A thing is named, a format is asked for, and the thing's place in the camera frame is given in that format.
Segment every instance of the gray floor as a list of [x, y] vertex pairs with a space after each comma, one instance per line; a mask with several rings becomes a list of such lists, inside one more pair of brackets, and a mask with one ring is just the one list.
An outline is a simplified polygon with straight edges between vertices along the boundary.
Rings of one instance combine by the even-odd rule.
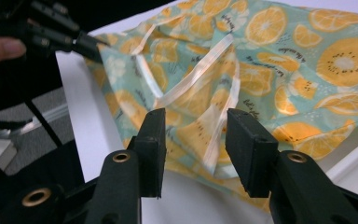
[[[65, 105], [66, 100], [63, 88], [37, 97], [33, 99], [33, 102], [42, 113], [50, 111], [57, 106]], [[33, 116], [34, 114], [26, 105], [17, 105], [0, 111], [0, 120], [18, 121], [30, 119]], [[49, 124], [63, 143], [74, 139], [69, 115], [66, 114]], [[56, 148], [43, 127], [36, 128], [25, 134], [11, 136], [9, 139], [18, 150], [16, 157], [5, 170], [9, 175], [17, 173], [22, 167]]]

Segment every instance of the finger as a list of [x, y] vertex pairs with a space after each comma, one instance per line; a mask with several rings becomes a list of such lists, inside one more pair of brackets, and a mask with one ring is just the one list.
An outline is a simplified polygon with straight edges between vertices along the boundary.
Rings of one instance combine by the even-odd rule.
[[0, 37], [0, 61], [14, 59], [23, 55], [26, 51], [24, 44], [18, 39]]

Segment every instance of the printed plastic bag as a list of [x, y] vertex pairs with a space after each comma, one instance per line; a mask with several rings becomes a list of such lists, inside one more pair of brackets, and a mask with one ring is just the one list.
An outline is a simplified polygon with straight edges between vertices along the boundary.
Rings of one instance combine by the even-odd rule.
[[358, 14], [249, 0], [188, 1], [120, 34], [87, 62], [126, 146], [167, 112], [166, 168], [250, 199], [225, 151], [227, 109], [319, 160], [358, 129]]

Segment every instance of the white table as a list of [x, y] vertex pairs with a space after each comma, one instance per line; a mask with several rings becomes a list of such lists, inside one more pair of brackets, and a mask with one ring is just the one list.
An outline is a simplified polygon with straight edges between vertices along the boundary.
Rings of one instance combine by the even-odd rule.
[[[279, 0], [279, 2], [293, 6], [325, 7], [358, 12], [358, 0], [306, 2]], [[115, 22], [92, 34], [126, 30], [160, 12], [161, 9], [162, 7], [156, 8], [124, 21]], [[74, 53], [58, 53], [57, 59], [83, 173], [86, 181], [89, 181], [99, 175], [104, 157], [112, 151], [122, 149], [123, 146], [103, 95], [82, 57]], [[347, 171], [351, 168], [348, 168], [348, 164], [341, 164], [341, 166], [344, 166], [342, 169]], [[143, 199], [144, 224], [271, 222], [268, 214], [251, 205], [171, 172], [166, 172], [164, 175], [162, 199]]]

